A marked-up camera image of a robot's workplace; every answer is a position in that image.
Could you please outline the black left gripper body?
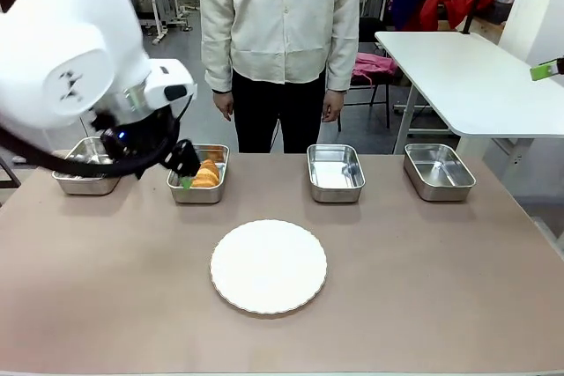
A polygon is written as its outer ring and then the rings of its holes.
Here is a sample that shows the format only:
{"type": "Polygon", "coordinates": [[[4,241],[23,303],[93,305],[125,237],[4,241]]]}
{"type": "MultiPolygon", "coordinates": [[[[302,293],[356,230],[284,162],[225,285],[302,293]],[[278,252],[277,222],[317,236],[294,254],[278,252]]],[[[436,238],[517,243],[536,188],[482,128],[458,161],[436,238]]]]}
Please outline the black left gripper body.
{"type": "Polygon", "coordinates": [[[131,123],[119,123],[108,111],[96,112],[91,125],[100,132],[102,145],[114,161],[151,156],[177,136],[177,120],[170,107],[131,123]]]}

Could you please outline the person right hand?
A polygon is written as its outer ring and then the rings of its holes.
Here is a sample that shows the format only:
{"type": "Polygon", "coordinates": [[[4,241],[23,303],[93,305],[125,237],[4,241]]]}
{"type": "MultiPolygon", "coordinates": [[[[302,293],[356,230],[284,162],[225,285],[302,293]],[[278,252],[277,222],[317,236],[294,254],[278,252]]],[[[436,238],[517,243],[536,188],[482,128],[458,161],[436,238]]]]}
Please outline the person right hand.
{"type": "Polygon", "coordinates": [[[213,92],[213,101],[216,108],[221,112],[223,117],[230,122],[232,120],[234,98],[231,91],[229,92],[213,92]]]}

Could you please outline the person left hand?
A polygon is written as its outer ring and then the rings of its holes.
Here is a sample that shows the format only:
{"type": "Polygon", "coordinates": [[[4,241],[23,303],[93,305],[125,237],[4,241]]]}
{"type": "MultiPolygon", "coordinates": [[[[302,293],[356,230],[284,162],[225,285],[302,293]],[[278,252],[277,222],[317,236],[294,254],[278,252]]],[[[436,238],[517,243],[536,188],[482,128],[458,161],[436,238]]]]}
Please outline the person left hand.
{"type": "Polygon", "coordinates": [[[345,103],[345,92],[327,90],[323,99],[322,122],[334,122],[345,103]]]}

